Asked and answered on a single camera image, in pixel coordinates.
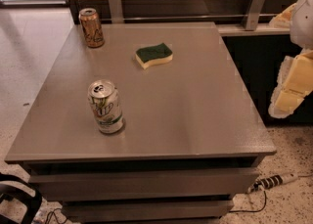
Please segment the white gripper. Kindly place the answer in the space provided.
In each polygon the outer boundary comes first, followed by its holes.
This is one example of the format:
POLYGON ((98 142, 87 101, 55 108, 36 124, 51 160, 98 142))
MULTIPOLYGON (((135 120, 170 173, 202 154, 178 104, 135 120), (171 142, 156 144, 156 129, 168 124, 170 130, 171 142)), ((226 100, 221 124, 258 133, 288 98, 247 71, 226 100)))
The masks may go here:
MULTIPOLYGON (((313 0, 297 0, 269 25, 274 28, 291 25, 291 42, 303 49, 313 49, 313 0)), ((270 100, 269 114, 274 118, 290 116, 312 91, 313 51, 303 51, 294 58, 285 56, 270 100)))

